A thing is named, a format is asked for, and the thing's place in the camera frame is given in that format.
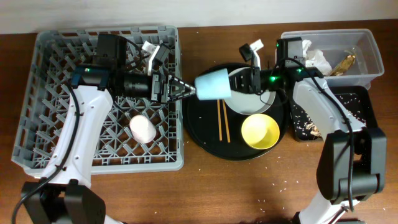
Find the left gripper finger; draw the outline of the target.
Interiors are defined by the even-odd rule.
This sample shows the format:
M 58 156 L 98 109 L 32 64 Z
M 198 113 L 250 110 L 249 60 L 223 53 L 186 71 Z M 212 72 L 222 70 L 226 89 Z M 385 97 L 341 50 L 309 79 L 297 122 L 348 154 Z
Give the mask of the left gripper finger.
M 175 102 L 178 100 L 182 100 L 184 98 L 188 98 L 191 96 L 196 95 L 196 89 L 189 89 L 189 90 L 178 90 L 178 91 L 172 91 L 168 95 L 168 103 Z
M 173 75 L 169 75 L 169 87 L 172 92 L 196 92 L 194 86 Z

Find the blue plastic cup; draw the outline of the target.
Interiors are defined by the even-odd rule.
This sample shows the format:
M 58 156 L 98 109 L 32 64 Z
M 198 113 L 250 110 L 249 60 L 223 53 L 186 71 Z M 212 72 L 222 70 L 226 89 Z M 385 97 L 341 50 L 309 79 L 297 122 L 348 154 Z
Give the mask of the blue plastic cup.
M 223 100 L 231 97 L 231 87 L 226 68 L 210 72 L 195 79 L 199 100 Z

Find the grey round plate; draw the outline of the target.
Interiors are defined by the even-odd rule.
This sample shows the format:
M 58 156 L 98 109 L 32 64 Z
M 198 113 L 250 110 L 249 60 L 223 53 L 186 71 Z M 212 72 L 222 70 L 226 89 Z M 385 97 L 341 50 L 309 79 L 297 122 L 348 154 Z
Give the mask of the grey round plate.
M 224 102 L 236 113 L 252 115 L 267 111 L 273 104 L 275 96 L 274 91 L 265 91 L 261 96 L 232 91 L 231 97 Z

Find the pink plastic cup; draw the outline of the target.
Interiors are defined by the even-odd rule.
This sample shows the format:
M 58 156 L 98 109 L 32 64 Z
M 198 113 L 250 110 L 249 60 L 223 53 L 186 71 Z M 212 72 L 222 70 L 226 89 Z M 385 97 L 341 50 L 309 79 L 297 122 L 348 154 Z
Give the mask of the pink plastic cup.
M 155 126 L 143 115 L 134 116 L 129 122 L 129 127 L 133 138 L 138 143 L 146 144 L 154 140 L 156 136 Z

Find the yellow bowl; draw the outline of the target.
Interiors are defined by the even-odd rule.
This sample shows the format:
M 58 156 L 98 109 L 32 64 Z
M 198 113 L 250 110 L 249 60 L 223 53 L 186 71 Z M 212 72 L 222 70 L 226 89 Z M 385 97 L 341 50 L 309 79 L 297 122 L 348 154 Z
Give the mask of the yellow bowl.
M 277 144 L 280 129 L 277 122 L 269 115 L 253 114 L 243 121 L 241 135 L 249 147 L 265 150 Z

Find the white napkin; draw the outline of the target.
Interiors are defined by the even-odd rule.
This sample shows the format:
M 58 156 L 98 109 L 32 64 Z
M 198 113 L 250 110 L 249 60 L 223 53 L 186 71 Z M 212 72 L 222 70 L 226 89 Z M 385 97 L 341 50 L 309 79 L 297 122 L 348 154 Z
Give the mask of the white napkin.
M 329 76 L 332 71 L 331 65 L 327 62 L 321 50 L 309 50 L 311 44 L 312 42 L 310 40 L 304 39 L 302 41 L 305 66 L 307 68 L 316 67 L 324 76 Z

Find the food scraps with rice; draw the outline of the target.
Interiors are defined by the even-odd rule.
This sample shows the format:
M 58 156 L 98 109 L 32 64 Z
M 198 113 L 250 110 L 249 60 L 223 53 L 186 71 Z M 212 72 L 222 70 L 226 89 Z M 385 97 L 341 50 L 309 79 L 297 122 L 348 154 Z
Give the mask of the food scraps with rice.
M 365 126 L 367 125 L 367 118 L 364 114 L 364 106 L 362 105 L 363 101 L 358 94 L 342 93 L 335 94 L 335 96 L 358 121 L 362 122 Z M 295 137 L 299 141 L 314 141 L 322 138 L 318 128 L 304 109 L 295 103 L 291 103 L 290 109 Z

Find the brown food wrapper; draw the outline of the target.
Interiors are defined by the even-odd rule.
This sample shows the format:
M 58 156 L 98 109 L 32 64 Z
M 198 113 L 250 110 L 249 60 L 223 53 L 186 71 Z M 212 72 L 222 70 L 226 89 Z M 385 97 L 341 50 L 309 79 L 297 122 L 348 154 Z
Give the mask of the brown food wrapper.
M 335 68 L 332 69 L 330 76 L 342 76 L 354 65 L 355 60 L 355 55 L 347 55 Z

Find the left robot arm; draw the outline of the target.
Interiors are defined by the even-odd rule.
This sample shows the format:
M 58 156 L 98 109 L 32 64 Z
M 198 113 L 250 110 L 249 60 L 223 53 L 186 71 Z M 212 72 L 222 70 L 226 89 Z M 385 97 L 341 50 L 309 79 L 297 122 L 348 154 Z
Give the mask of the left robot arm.
M 115 223 L 106 214 L 104 200 L 90 189 L 93 158 L 113 96 L 138 97 L 161 105 L 197 92 L 173 75 L 141 75 L 94 65 L 77 67 L 68 89 L 68 113 L 55 151 L 40 180 L 24 184 L 12 223 L 21 206 L 34 223 Z

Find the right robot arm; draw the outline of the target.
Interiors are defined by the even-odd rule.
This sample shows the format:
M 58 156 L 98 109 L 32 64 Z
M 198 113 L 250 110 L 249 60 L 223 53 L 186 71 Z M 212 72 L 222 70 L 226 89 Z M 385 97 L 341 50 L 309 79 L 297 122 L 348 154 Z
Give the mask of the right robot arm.
M 329 89 L 322 73 L 295 61 L 271 70 L 244 68 L 229 74 L 231 89 L 260 95 L 285 90 L 315 123 L 324 146 L 317 167 L 318 192 L 293 223 L 336 223 L 385 186 L 386 135 L 357 120 Z

